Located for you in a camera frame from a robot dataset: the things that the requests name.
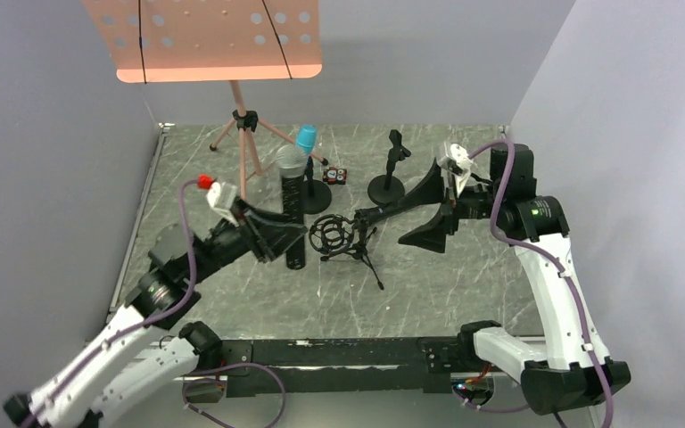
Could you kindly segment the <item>black tall mic stand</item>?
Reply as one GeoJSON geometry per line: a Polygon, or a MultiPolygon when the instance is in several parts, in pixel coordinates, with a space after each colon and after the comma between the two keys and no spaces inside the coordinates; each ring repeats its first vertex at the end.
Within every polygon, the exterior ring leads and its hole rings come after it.
{"type": "Polygon", "coordinates": [[[376,205],[396,202],[406,193],[404,184],[393,175],[397,163],[406,160],[411,151],[402,145],[402,134],[398,129],[389,133],[392,148],[388,151],[385,173],[374,177],[368,184],[367,196],[376,205]]]}

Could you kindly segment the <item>black shock mount tripod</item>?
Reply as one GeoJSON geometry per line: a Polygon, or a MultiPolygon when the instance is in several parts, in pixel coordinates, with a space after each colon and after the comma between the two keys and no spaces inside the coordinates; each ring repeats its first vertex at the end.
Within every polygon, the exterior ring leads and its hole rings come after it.
{"type": "Polygon", "coordinates": [[[384,284],[374,268],[367,245],[377,232],[376,226],[371,226],[361,216],[354,219],[345,218],[338,214],[328,214],[316,219],[308,231],[309,244],[320,254],[323,262],[347,255],[362,262],[373,273],[380,291],[384,284]]]}

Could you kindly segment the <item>black microphone orange tip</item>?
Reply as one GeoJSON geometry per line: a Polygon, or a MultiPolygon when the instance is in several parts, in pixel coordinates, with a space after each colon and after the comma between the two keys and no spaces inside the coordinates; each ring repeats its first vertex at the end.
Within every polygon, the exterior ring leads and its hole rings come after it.
{"type": "Polygon", "coordinates": [[[403,197],[382,206],[356,210],[352,224],[355,229],[369,228],[405,211],[431,204],[433,202],[403,197]]]}

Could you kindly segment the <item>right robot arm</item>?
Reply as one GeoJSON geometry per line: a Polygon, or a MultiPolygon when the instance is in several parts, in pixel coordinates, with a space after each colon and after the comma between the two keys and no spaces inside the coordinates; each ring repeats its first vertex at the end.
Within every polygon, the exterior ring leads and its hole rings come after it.
{"type": "Polygon", "coordinates": [[[559,201],[536,193],[533,153],[523,144],[499,140],[485,145],[491,175],[472,172],[475,154],[445,143],[422,182],[407,193],[408,206],[437,204],[426,224],[400,242],[444,252],[463,219],[488,219],[491,234],[520,261],[541,317],[545,345],[536,348],[495,321],[460,328],[458,354],[493,366],[518,383],[526,406],[540,416],[559,416],[604,405],[609,426],[614,394],[631,380],[623,361],[613,360],[600,339],[574,268],[570,230],[559,201]]]}

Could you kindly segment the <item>black round-base mic stand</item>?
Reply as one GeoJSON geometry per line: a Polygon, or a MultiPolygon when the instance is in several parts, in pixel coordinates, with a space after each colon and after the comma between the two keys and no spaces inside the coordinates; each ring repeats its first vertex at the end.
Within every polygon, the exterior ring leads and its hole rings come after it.
{"type": "Polygon", "coordinates": [[[321,213],[328,209],[332,201],[328,185],[314,178],[314,162],[310,156],[307,158],[301,198],[305,214],[321,213]]]}

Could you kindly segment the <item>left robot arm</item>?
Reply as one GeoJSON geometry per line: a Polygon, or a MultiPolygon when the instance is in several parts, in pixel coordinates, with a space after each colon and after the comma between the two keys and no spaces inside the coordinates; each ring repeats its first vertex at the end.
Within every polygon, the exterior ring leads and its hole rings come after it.
{"type": "Polygon", "coordinates": [[[187,215],[163,230],[151,266],[102,331],[59,373],[3,409],[17,427],[105,427],[164,383],[225,362],[222,339],[200,321],[186,323],[155,355],[132,361],[167,336],[200,300],[196,285],[246,254],[270,262],[305,235],[301,221],[236,198],[202,239],[187,215]]]}

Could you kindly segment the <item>black microphone silver grille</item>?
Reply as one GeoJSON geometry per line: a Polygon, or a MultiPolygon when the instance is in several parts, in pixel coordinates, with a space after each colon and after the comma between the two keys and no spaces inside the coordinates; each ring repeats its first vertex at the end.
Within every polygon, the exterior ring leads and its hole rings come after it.
{"type": "MultiPolygon", "coordinates": [[[[297,146],[285,145],[276,152],[283,213],[301,226],[305,226],[301,185],[306,162],[306,155],[297,146]]],[[[292,270],[300,270],[306,266],[304,233],[301,233],[286,252],[285,264],[292,270]]]]}

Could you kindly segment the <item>blue microphone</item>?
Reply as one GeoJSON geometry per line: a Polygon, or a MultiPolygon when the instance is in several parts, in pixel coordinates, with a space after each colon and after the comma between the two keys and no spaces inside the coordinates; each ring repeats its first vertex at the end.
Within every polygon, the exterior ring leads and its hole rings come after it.
{"type": "Polygon", "coordinates": [[[317,141],[317,129],[313,125],[301,125],[296,137],[295,145],[306,155],[310,156],[317,141]]]}

